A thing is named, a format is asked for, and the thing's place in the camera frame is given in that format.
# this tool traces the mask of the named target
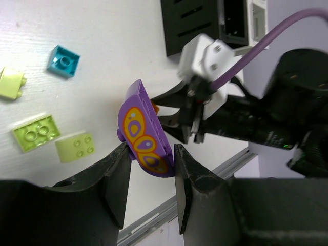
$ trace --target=teal lego brick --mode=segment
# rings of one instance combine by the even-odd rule
[[[57,45],[50,55],[47,70],[65,78],[75,75],[80,56]]]

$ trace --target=lime green lego brick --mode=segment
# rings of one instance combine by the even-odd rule
[[[58,140],[56,141],[56,147],[61,163],[72,162],[95,152],[93,138],[90,133]]]
[[[30,121],[12,131],[24,152],[33,150],[60,136],[51,115]]]
[[[15,100],[22,96],[20,88],[25,85],[24,73],[5,67],[0,75],[0,96]]]

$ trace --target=orange piece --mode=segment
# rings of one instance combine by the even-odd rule
[[[158,112],[159,112],[159,107],[155,103],[153,103],[153,101],[151,101],[151,102],[152,102],[153,108],[154,108],[154,110],[156,112],[156,115],[157,115]]]

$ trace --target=white wall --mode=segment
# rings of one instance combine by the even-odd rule
[[[269,30],[291,14],[306,8],[328,8],[327,0],[268,0]],[[245,86],[255,95],[263,97],[263,91],[280,56],[291,49],[315,48],[328,50],[327,23],[319,18],[307,18],[289,27],[270,48],[263,51],[244,69]],[[262,177],[300,177],[286,167],[293,151],[249,144],[259,154]]]

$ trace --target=black cable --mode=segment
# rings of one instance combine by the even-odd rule
[[[231,79],[231,83],[238,86],[241,91],[244,93],[245,97],[251,101],[259,101],[259,99],[256,96],[251,95],[248,90],[244,87],[244,85],[241,83],[241,81],[235,76]]]

